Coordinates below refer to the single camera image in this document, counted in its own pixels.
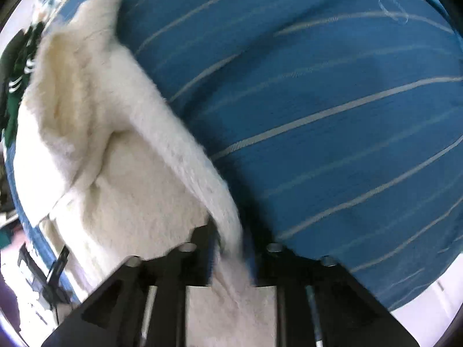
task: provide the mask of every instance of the blue tablecloth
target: blue tablecloth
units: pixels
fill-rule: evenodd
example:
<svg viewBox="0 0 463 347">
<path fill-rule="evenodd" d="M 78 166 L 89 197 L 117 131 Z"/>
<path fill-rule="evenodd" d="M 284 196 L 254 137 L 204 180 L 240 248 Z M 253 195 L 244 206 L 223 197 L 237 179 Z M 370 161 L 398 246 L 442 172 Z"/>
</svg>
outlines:
<svg viewBox="0 0 463 347">
<path fill-rule="evenodd" d="M 394 309 L 461 252 L 463 54 L 438 7 L 124 0 L 117 34 L 299 255 L 335 256 Z"/>
</svg>

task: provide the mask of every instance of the fuzzy fabric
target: fuzzy fabric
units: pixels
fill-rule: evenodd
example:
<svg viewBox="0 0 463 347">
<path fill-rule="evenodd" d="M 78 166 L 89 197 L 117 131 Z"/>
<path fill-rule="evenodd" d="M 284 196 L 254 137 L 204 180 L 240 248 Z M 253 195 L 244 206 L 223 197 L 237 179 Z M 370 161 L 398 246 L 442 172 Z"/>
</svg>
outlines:
<svg viewBox="0 0 463 347">
<path fill-rule="evenodd" d="M 189 292 L 188 345 L 272 345 L 274 292 L 251 286 L 237 208 L 118 43 L 120 1 L 86 1 L 40 45 L 18 116 L 14 169 L 24 211 L 32 225 L 43 221 L 56 251 L 70 247 L 85 278 L 70 274 L 87 292 L 124 257 L 162 255 L 212 215 L 222 254 L 212 286 Z"/>
</svg>

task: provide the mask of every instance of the white towel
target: white towel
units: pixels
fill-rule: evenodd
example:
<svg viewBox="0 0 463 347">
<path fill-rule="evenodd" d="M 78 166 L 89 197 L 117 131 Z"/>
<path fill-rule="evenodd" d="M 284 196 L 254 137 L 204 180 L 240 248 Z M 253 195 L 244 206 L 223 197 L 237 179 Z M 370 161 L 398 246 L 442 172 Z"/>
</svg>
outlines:
<svg viewBox="0 0 463 347">
<path fill-rule="evenodd" d="M 190 291 L 188 344 L 274 345 L 274 293 L 250 285 L 228 188 L 117 41 L 120 1 L 88 0 L 42 40 L 18 115 L 24 211 L 32 225 L 51 216 L 90 287 L 127 255 L 164 254 L 210 213 L 225 251 L 212 287 Z"/>
</svg>

